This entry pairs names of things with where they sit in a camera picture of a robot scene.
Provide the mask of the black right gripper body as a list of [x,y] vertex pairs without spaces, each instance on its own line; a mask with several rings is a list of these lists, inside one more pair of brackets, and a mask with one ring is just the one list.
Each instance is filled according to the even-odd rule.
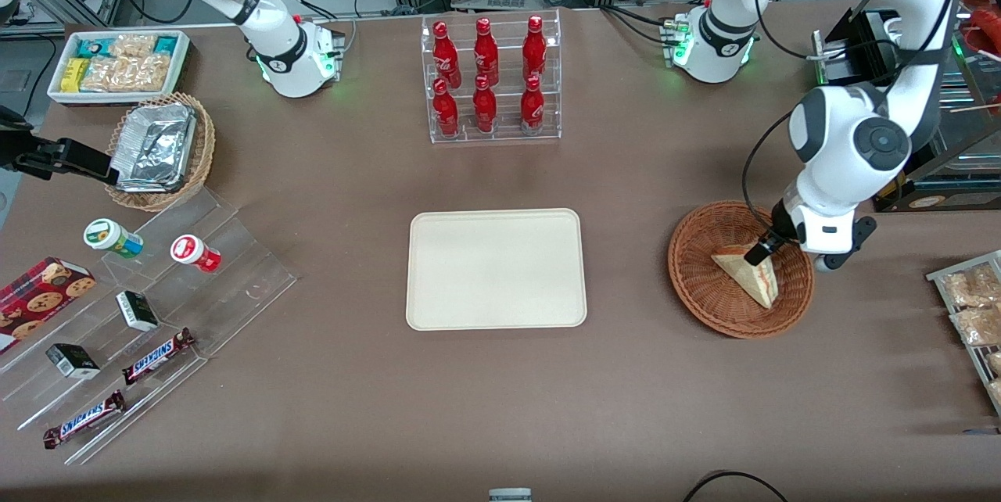
[[39,138],[20,113],[1,106],[1,167],[32,177],[54,173],[55,142]]

